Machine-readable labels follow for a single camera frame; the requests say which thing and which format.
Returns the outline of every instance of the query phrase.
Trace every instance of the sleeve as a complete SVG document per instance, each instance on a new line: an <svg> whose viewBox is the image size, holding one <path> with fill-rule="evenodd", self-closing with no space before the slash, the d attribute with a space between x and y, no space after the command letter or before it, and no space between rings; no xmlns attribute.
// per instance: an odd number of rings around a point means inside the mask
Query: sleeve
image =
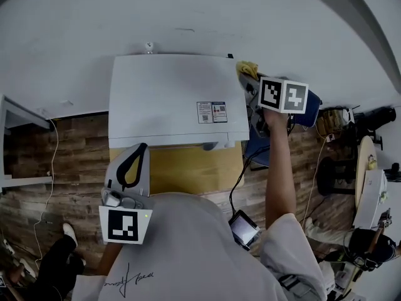
<svg viewBox="0 0 401 301"><path fill-rule="evenodd" d="M98 301L106 276L88 277L78 275L73 291L72 301Z"/></svg>
<svg viewBox="0 0 401 301"><path fill-rule="evenodd" d="M261 263L280 279L296 275L308 282L326 300L323 274L295 215L285 214L267 230L261 243Z"/></svg>

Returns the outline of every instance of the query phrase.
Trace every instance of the shoe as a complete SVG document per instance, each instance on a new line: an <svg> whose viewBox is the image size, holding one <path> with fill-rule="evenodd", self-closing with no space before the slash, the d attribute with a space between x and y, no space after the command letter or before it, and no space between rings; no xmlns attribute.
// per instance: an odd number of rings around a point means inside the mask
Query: shoe
<svg viewBox="0 0 401 301"><path fill-rule="evenodd" d="M31 275L33 278L36 278L36 274L35 271L32 269L32 267L28 264L28 262L25 259L20 259L19 261L20 263L22 263L24 265L24 270L27 271L27 273L29 275Z"/></svg>
<svg viewBox="0 0 401 301"><path fill-rule="evenodd" d="M68 255L67 264L70 264L70 258L79 258L79 259L82 261L83 266L86 265L85 259L82 258L79 254L77 254L77 253L75 253L75 252L70 253L70 255Z"/></svg>
<svg viewBox="0 0 401 301"><path fill-rule="evenodd" d="M71 225L69 225L68 223L64 223L63 224L63 231L65 235L68 235L70 238L72 238L75 242L75 245L77 248L78 247L78 241L76 240L76 236L75 236L75 231L73 229L73 227Z"/></svg>
<svg viewBox="0 0 401 301"><path fill-rule="evenodd" d="M308 232L309 232L310 230L312 230L313 227L314 227L314 225L313 225L313 220L312 220L312 218L307 218L306 221L305 221L305 233L306 233L307 236L309 236L309 235L308 235Z"/></svg>

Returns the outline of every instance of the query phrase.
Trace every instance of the white handheld tool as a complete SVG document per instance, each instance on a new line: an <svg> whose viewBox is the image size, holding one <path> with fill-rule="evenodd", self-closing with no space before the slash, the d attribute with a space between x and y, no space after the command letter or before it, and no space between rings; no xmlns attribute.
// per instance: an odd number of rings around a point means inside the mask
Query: white handheld tool
<svg viewBox="0 0 401 301"><path fill-rule="evenodd" d="M104 242L142 244L152 216L149 198L149 148L137 144L122 152L107 168L99 206ZM126 175L136 167L135 179Z"/></svg>

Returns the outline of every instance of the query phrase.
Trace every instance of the cable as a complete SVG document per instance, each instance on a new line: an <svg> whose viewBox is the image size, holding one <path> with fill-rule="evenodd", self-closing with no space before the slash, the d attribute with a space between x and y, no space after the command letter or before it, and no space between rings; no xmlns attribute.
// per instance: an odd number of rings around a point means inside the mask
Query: cable
<svg viewBox="0 0 401 301"><path fill-rule="evenodd" d="M9 287L9 288L28 288L28 287L14 287L14 286L12 286L11 284L6 284L7 285L7 287Z"/></svg>
<svg viewBox="0 0 401 301"><path fill-rule="evenodd" d="M295 127L294 115L288 115L287 125L288 125L287 126L287 136L289 136Z"/></svg>
<svg viewBox="0 0 401 301"><path fill-rule="evenodd" d="M318 173L320 155L321 155L321 151L323 150L323 148L324 148L324 146L325 146L325 144L326 144L327 137L326 137L325 140L323 141L323 145L321 146L321 149L320 149L320 152L319 152L318 163L317 163L317 165L316 165L315 175L313 175L312 188L311 188L311 192L309 193L308 204L306 205L305 215L303 216L303 219L302 219L302 228L303 228L304 223L305 223L306 215L308 214L308 208L309 208L309 203L310 203L311 197L312 197L313 186L315 186L315 177L316 177L316 174Z"/></svg>
<svg viewBox="0 0 401 301"><path fill-rule="evenodd" d="M41 260L43 259L43 254L42 254L42 251L41 251L41 249L40 249L40 244L39 244L39 241L38 241L38 237L37 237L37 235L36 235L36 225L38 225L38 224L40 224L40 222L42 222L43 213L46 211L46 208L48 207L49 200L51 199L51 197L52 197L52 195L53 195L53 186L54 186L54 183L55 183L55 170L54 170L54 168L53 168L53 162L55 161L55 157L56 157L56 153L57 153L57 148L58 148L58 132L57 132L57 128L56 128L55 123L54 123L51 119L49 119L49 120L50 120L50 122L53 124L53 127L55 128L55 132L56 132L56 136L57 136L57 145L56 145L55 153L53 154L53 158L51 159L51 192L50 192L49 198L47 199L46 204L45 204L45 206L44 206L44 210L43 210L42 213L40 214L40 219L39 219L39 221L36 222L36 223L33 225L33 231L34 231L34 233L35 233L36 243L38 244L38 248L39 248L39 252L40 252L40 258L38 258L37 260L35 260L35 264L36 264L36 267L38 268L38 270L39 270L38 261L41 261Z"/></svg>
<svg viewBox="0 0 401 301"><path fill-rule="evenodd" d="M52 285L52 287L56 289L56 291L57 291L57 293L58 293L58 295L60 297L60 300L63 301L63 298L61 297L60 291L57 290L57 288L54 285Z"/></svg>
<svg viewBox="0 0 401 301"><path fill-rule="evenodd" d="M262 154L263 152L266 152L268 149L270 148L270 145L264 146L264 147L260 147L256 152L254 152L251 156L249 156L245 163L244 163L244 167L241 171L241 174L238 177L237 183L234 185L234 187L232 188L230 195L229 195L229 200L230 200L230 205L231 205L231 209L232 209L232 215L235 215L237 213L236 209L234 208L234 205L232 203L232 192L234 192L235 188L237 187L237 185L239 184L239 182L241 182L241 179L245 173L245 170L247 169L247 167L250 165L251 160L254 159L256 156Z"/></svg>
<svg viewBox="0 0 401 301"><path fill-rule="evenodd" d="M37 257L38 257L37 255L32 254L32 253L29 252L27 249L23 248L22 246L19 246L18 244L15 244L15 243L10 242L10 241L8 241L8 243L9 243L10 245L16 246L17 248L19 248L20 250L25 251L26 253L29 253L29 254L30 254L31 256L33 256L34 258L37 258Z"/></svg>
<svg viewBox="0 0 401 301"><path fill-rule="evenodd" d="M315 127L316 127L316 131L317 131L318 135L320 136L320 138L326 140L326 138L324 138L322 135L319 134L318 126L315 125Z"/></svg>

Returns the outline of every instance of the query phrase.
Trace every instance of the label sticker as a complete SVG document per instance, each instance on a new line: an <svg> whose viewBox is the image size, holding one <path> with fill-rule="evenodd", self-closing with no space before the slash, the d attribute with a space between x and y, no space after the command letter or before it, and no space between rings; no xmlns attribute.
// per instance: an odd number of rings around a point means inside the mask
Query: label sticker
<svg viewBox="0 0 401 301"><path fill-rule="evenodd" d="M225 102L212 102L213 122L226 123L227 111Z"/></svg>
<svg viewBox="0 0 401 301"><path fill-rule="evenodd" d="M198 106L198 123L212 124L212 103L211 102L197 102Z"/></svg>

